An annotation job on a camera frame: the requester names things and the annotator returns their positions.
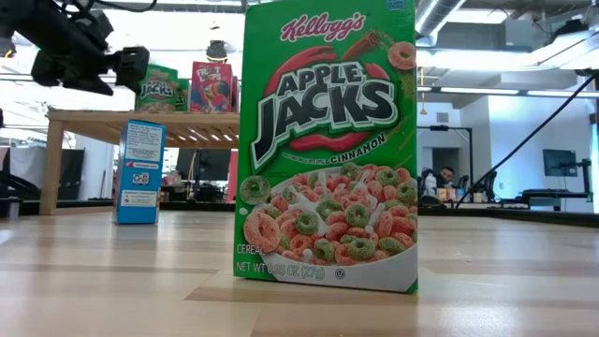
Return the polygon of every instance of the black cable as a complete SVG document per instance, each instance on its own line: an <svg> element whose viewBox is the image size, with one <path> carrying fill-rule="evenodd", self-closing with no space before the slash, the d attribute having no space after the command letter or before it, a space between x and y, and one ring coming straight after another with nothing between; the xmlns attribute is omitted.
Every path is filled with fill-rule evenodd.
<svg viewBox="0 0 599 337"><path fill-rule="evenodd" d="M480 177L480 179L478 179L478 181L473 185L473 187L470 187L468 191L464 193L460 201L458 201L458 203L456 204L456 209L461 205L461 203L466 199L466 197L468 197L468 195L472 194L474 186L480 184L485 178L487 178L488 175L497 170L501 165L505 164L505 162L508 161L509 158L514 156L514 154L516 154L516 152L518 152L522 148L522 146L524 146L529 140L531 140L532 137L534 137L534 135L541 131L541 129L545 127L545 125L549 124L549 122L551 122L560 112L562 112L562 110L564 110L565 107L567 107L568 104L570 104L570 102L572 102L574 98L576 98L578 94L580 94L580 92L584 90L584 88L591 84L592 81L597 77L597 75L599 75L599 71L595 71L592 75L590 75L587 78L587 80L584 81L584 83L582 83L582 85L580 85L580 87L578 87L578 89L574 91L574 93L571 96L569 96L568 99L566 99L565 102L563 102L563 104L557 110L555 110L555 112L553 112L541 125L539 125L533 131L533 133L531 133L526 139L524 139L511 153L509 153L504 159L502 159L502 161L500 161L497 165L495 165L492 169L490 169L487 173Z"/></svg>
<svg viewBox="0 0 599 337"><path fill-rule="evenodd" d="M152 0L152 3L149 6L147 6L146 8L141 8L141 9L116 5L116 4L112 4L111 2L108 2L105 0L95 0L95 2L99 5L104 5L106 7L112 7L112 8L120 9L120 10L126 10L126 11L130 11L133 13L143 13L148 10L152 10L154 7L156 7L156 3L158 2L158 0Z"/></svg>

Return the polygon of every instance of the wooden floor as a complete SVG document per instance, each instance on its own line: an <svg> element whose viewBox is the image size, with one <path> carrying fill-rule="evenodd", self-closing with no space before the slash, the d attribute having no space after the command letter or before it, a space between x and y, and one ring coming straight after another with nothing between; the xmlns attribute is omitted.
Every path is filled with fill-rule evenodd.
<svg viewBox="0 0 599 337"><path fill-rule="evenodd" d="M599 336L599 231L422 218L418 295L232 276L232 213L0 223L0 336Z"/></svg>

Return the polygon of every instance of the blue cereal box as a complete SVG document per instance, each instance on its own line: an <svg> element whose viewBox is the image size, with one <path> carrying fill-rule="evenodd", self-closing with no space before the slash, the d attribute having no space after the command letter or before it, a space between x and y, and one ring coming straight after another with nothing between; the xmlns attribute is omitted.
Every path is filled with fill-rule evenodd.
<svg viewBox="0 0 599 337"><path fill-rule="evenodd" d="M167 130L129 121L121 132L113 220L118 225L155 224Z"/></svg>

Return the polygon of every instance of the apple jacks logo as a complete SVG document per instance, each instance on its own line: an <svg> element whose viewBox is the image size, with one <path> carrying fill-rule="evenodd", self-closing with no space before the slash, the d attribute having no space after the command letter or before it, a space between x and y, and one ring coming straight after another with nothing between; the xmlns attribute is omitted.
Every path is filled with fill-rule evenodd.
<svg viewBox="0 0 599 337"><path fill-rule="evenodd" d="M287 143L321 127L330 133L391 127L400 118L395 84L368 79L359 62L305 67L284 74L258 102L258 134L250 146L258 171Z"/></svg>
<svg viewBox="0 0 599 337"><path fill-rule="evenodd" d="M356 12L345 20L329 21L327 12L308 19L306 14L294 19L281 29L281 41L295 42L302 37L325 37L326 42L343 41L349 33L364 28L366 16Z"/></svg>

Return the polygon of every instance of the green cereal piece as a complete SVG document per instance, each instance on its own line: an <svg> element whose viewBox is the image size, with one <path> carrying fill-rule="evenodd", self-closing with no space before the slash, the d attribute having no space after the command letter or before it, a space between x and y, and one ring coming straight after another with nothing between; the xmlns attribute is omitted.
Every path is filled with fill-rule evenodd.
<svg viewBox="0 0 599 337"><path fill-rule="evenodd" d="M312 173L308 179L308 186L310 186L310 188L314 189L316 187L316 183L318 183L318 172Z"/></svg>
<svg viewBox="0 0 599 337"><path fill-rule="evenodd" d="M368 239L357 239L349 245L349 255L356 260L366 260L374 255L376 245Z"/></svg>
<svg viewBox="0 0 599 337"><path fill-rule="evenodd" d="M366 206L355 203L345 210L345 219L351 227L365 228L368 225L371 215Z"/></svg>
<svg viewBox="0 0 599 337"><path fill-rule="evenodd" d="M351 243L351 242L353 242L353 241L355 241L357 239L359 239L359 237L354 236L354 235L347 235L347 234L345 234L345 235L343 235L341 237L341 239L339 240L339 242L341 242L341 243Z"/></svg>
<svg viewBox="0 0 599 337"><path fill-rule="evenodd" d="M270 183L261 176L245 178L240 187L240 198L249 205L265 202L270 197Z"/></svg>
<svg viewBox="0 0 599 337"><path fill-rule="evenodd" d="M316 257L332 262L335 259L335 247L327 239L316 240L313 253Z"/></svg>
<svg viewBox="0 0 599 337"><path fill-rule="evenodd" d="M416 221L416 223L418 223L418 215L417 214L409 213L409 214L405 215L405 217L410 220L414 220L414 221Z"/></svg>
<svg viewBox="0 0 599 337"><path fill-rule="evenodd" d="M386 168L376 173L376 181L385 186L397 186L400 183L400 176L396 171Z"/></svg>
<svg viewBox="0 0 599 337"><path fill-rule="evenodd" d="M393 239L393 238L383 238L378 242L378 247L381 250L388 252L390 255L397 255L405 250L405 246Z"/></svg>
<svg viewBox="0 0 599 337"><path fill-rule="evenodd" d="M406 205L413 205L416 203L418 193L414 179L405 183L400 183L400 186L397 188L397 198Z"/></svg>
<svg viewBox="0 0 599 337"><path fill-rule="evenodd" d="M279 245L283 247L285 250L291 249L291 241L285 235L281 236L281 240L279 241Z"/></svg>
<svg viewBox="0 0 599 337"><path fill-rule="evenodd" d="M347 189L349 190L349 192L353 191L354 188L356 188L357 184L358 184L358 182L351 182L351 183L349 183L349 186L347 186Z"/></svg>
<svg viewBox="0 0 599 337"><path fill-rule="evenodd" d="M387 211L391 207L402 206L402 205L403 205L402 203L400 203L398 200L395 200L395 199L385 201L385 211Z"/></svg>
<svg viewBox="0 0 599 337"><path fill-rule="evenodd" d="M283 198L285 198L285 200L287 200L289 204L293 205L295 203L298 203L298 198L293 193L291 193L290 189L291 186L286 187L281 193L281 195L283 196Z"/></svg>
<svg viewBox="0 0 599 337"><path fill-rule="evenodd" d="M318 231L318 214L315 212L303 212L296 219L298 232L304 235L312 235Z"/></svg>
<svg viewBox="0 0 599 337"><path fill-rule="evenodd" d="M359 175L359 166L352 162L345 163L341 167L340 174L351 180L355 180Z"/></svg>
<svg viewBox="0 0 599 337"><path fill-rule="evenodd" d="M316 212L320 215L323 220L327 220L331 212L341 211L343 206L335 199L328 198L322 200L316 206Z"/></svg>
<svg viewBox="0 0 599 337"><path fill-rule="evenodd" d="M268 215L269 215L271 218L273 218L273 219L276 219L276 218L278 218L279 216L281 216L281 215L283 214L283 212L281 212L281 211L280 211L278 208L276 208L276 207L273 207L273 208L269 209L269 211L267 212L267 214L268 214Z"/></svg>

